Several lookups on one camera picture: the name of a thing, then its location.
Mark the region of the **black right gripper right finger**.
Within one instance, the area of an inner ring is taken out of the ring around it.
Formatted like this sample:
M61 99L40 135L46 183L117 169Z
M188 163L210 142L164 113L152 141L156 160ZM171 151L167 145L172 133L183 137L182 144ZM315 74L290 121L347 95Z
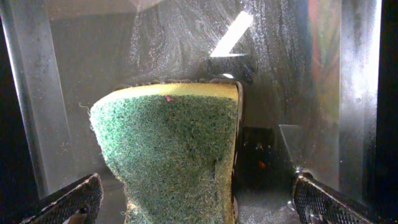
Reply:
M368 207L315 180L309 173L295 179L292 203L301 223L385 223Z

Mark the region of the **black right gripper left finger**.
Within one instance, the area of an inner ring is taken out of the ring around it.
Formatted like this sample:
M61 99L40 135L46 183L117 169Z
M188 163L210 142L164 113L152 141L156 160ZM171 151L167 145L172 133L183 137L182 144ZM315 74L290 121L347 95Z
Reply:
M64 223L76 217L83 224L94 224L102 200L100 176L89 174L41 200L20 223Z

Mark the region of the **green yellow sponge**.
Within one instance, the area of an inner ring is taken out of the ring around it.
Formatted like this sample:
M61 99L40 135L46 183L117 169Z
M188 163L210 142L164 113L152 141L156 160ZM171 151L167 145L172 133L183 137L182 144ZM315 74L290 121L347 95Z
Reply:
M234 223L238 83L164 83L114 91L91 128L124 184L126 223Z

